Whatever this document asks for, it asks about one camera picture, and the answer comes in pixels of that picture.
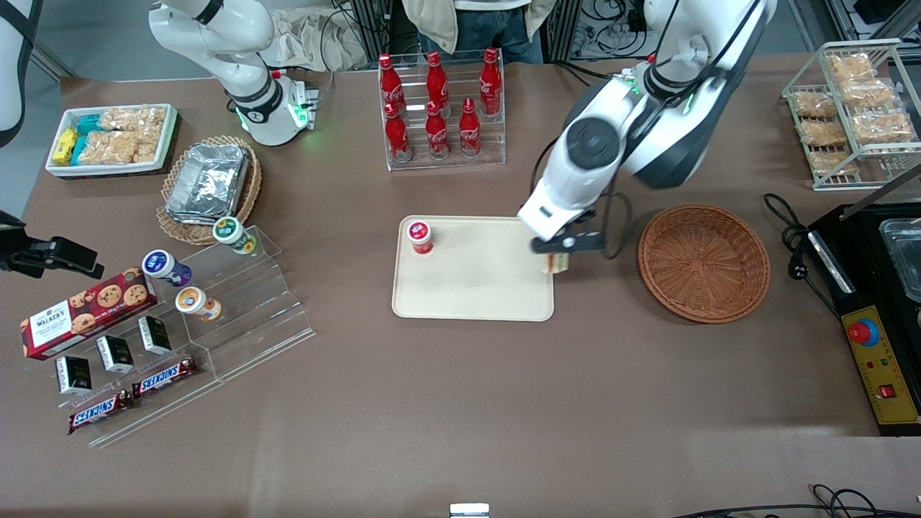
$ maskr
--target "brown table surface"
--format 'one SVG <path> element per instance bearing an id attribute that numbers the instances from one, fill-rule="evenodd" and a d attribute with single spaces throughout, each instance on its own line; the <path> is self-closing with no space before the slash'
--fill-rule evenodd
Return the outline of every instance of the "brown table surface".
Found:
<path id="1" fill-rule="evenodd" d="M 574 257 L 555 281 L 555 315 L 540 324 L 395 316 L 397 226 L 411 214 L 513 216 L 534 159 L 582 87 L 559 68 L 511 65 L 505 166 L 397 178 L 383 165 L 376 75 L 337 76 L 315 131 L 257 147 L 264 176 L 251 218 L 283 248 L 279 262 L 318 334 L 111 448 L 90 450 L 64 435 L 48 373 L 23 371 L 17 334 L 19 320 L 88 279 L 1 275 L 0 508 L 407 517 L 486 501 L 496 517 L 652 517 L 806 502 L 807 484 L 823 482 L 918 512 L 921 440 L 875 436 L 840 324 L 787 277 L 781 224 L 762 204 L 763 193 L 781 194 L 810 222 L 859 198 L 808 186 L 778 102 L 805 60 L 753 60 L 683 187 L 651 192 L 622 178 L 638 213 L 630 247 L 611 262 Z M 64 82 L 66 107 L 137 102 L 176 106 L 179 149 L 244 135 L 214 80 Z M 154 217 L 162 181 L 65 182 L 43 172 L 25 220 L 34 236 L 98 250 L 109 272 L 153 248 L 183 257 L 195 249 L 168 238 Z M 685 202 L 722 205 L 763 238 L 771 288 L 748 318 L 691 324 L 640 280 L 638 231 Z"/>

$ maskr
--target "yellow control panel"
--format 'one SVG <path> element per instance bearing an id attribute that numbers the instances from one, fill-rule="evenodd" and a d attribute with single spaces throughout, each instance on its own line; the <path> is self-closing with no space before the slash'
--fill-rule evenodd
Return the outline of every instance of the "yellow control panel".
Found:
<path id="1" fill-rule="evenodd" d="M 921 422 L 876 306 L 841 317 L 857 369 L 881 425 Z"/>

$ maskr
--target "brown woven basket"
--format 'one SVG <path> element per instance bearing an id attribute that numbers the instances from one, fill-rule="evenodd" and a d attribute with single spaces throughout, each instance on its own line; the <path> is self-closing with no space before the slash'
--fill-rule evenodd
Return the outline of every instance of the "brown woven basket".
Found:
<path id="1" fill-rule="evenodd" d="M 679 205 L 658 213 L 638 248 L 640 275 L 652 294 L 696 322 L 739 320 L 761 304 L 771 280 L 757 234 L 718 206 Z"/>
<path id="2" fill-rule="evenodd" d="M 252 212 L 252 207 L 256 205 L 256 196 L 259 195 L 259 186 L 262 183 L 262 168 L 259 165 L 259 160 L 256 159 L 256 152 L 252 150 L 249 144 L 235 136 L 212 136 L 199 142 L 199 144 L 213 144 L 216 146 L 232 144 L 245 147 L 249 150 L 250 166 L 246 170 L 246 184 L 243 185 L 243 192 L 240 193 L 239 196 L 239 205 L 236 215 L 241 223 L 245 223 L 246 219 L 250 216 L 250 212 Z M 185 161 L 185 157 L 188 153 L 188 149 L 182 153 L 182 156 L 176 160 L 172 169 L 169 170 L 167 179 L 163 182 L 163 188 L 160 189 L 160 193 L 163 194 L 164 202 L 169 198 L 169 193 L 172 192 L 173 185 L 176 184 L 176 175 L 179 174 L 179 170 L 182 168 L 182 162 Z M 160 223 L 160 228 L 163 229 L 168 236 L 178 239 L 179 241 L 185 241 L 198 246 L 205 246 L 216 242 L 214 236 L 211 234 L 210 225 L 179 223 L 169 217 L 165 206 L 157 209 L 157 221 Z"/>

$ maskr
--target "switch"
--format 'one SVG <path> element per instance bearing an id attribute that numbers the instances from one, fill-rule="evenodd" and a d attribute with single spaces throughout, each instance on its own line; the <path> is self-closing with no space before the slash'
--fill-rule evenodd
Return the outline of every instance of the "switch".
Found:
<path id="1" fill-rule="evenodd" d="M 883 399 L 895 397 L 895 388 L 892 385 L 880 385 L 880 397 Z"/>
<path id="2" fill-rule="evenodd" d="M 869 318 L 861 318 L 847 327 L 847 337 L 862 346 L 873 347 L 880 342 L 880 329 Z"/>

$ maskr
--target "beige jacket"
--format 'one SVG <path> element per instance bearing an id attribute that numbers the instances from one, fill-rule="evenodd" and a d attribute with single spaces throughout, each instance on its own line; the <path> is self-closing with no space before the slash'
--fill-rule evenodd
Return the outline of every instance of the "beige jacket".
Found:
<path id="1" fill-rule="evenodd" d="M 406 16 L 426 36 L 447 53 L 454 53 L 458 44 L 458 19 L 451 0 L 402 0 Z M 550 15 L 556 0 L 531 0 L 524 16 L 528 39 Z"/>

